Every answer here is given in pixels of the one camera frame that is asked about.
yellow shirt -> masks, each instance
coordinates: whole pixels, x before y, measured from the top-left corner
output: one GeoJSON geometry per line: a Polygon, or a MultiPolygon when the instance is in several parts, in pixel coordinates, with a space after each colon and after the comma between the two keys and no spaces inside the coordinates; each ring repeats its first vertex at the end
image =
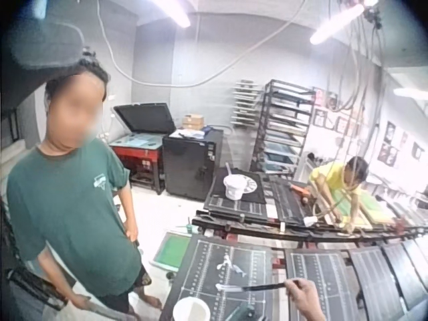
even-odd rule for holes
{"type": "MultiPolygon", "coordinates": [[[[309,179],[314,182],[318,178],[318,175],[321,174],[327,178],[327,185],[330,190],[348,190],[348,187],[346,186],[342,178],[343,166],[345,166],[345,164],[341,162],[331,162],[326,165],[322,165],[320,167],[317,167],[310,173],[309,179]]],[[[354,190],[348,192],[359,195],[360,187],[357,186],[354,190]]]]}

cardboard box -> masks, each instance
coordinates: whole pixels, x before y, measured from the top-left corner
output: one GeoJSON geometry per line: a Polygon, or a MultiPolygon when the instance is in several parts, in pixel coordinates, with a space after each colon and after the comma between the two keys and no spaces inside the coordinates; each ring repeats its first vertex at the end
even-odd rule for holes
{"type": "Polygon", "coordinates": [[[185,115],[183,124],[203,125],[203,116],[198,114],[185,115]]]}
{"type": "Polygon", "coordinates": [[[204,125],[203,124],[183,124],[183,128],[200,130],[204,128],[204,125]]]}

white bucket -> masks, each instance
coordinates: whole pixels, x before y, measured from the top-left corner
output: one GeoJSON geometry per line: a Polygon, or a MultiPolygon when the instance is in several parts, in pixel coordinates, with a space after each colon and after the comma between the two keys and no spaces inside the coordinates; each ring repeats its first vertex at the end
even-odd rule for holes
{"type": "Polygon", "coordinates": [[[211,313],[204,301],[189,296],[175,304],[173,317],[174,321],[209,321],[211,313]]]}
{"type": "Polygon", "coordinates": [[[247,186],[247,181],[242,175],[227,175],[223,180],[226,186],[226,197],[232,201],[238,201],[247,186]]]}

hair bun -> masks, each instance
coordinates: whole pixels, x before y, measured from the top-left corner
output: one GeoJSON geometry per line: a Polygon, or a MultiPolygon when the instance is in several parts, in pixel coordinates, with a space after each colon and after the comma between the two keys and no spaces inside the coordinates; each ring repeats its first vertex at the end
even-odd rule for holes
{"type": "Polygon", "coordinates": [[[84,57],[91,57],[91,58],[95,58],[96,57],[96,53],[94,51],[91,51],[91,49],[90,49],[89,46],[83,47],[82,55],[84,57]]]}

fluorescent light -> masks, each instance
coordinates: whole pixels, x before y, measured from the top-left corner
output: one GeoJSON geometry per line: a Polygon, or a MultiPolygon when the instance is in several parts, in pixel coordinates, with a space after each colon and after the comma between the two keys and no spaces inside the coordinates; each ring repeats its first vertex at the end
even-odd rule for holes
{"type": "Polygon", "coordinates": [[[379,2],[379,0],[364,0],[364,5],[366,7],[372,7],[376,5],[379,2]]]}
{"type": "Polygon", "coordinates": [[[345,25],[348,25],[352,20],[356,19],[363,12],[363,5],[355,5],[354,7],[343,11],[338,15],[335,15],[312,35],[310,38],[310,43],[312,45],[318,45],[319,43],[322,43],[337,31],[343,29],[345,25]]]}
{"type": "Polygon", "coordinates": [[[401,97],[409,97],[416,100],[428,100],[428,92],[414,88],[396,88],[394,94],[401,97]]]}
{"type": "Polygon", "coordinates": [[[152,2],[173,18],[180,27],[187,28],[190,26],[189,17],[177,0],[152,0],[152,2]]]}

